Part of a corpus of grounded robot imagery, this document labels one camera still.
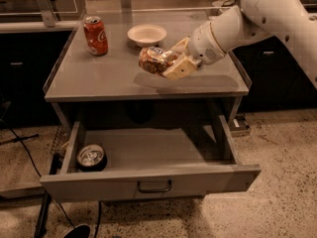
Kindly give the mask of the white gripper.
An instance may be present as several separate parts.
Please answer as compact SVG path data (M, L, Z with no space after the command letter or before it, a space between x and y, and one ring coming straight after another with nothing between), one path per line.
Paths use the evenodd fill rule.
M185 37L170 49L179 54L188 52L191 54L191 56L178 58L162 73L170 80L186 77L197 70L202 62L212 64L221 60L226 54L216 42L210 21L202 24L192 32L190 37Z

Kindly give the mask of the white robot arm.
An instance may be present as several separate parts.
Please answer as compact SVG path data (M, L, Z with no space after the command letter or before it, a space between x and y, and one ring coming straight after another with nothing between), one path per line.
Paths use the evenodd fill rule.
M300 0L240 0L205 22L173 49L180 57L163 75L183 78L202 64L212 64L227 52L277 37L317 87L317 21Z

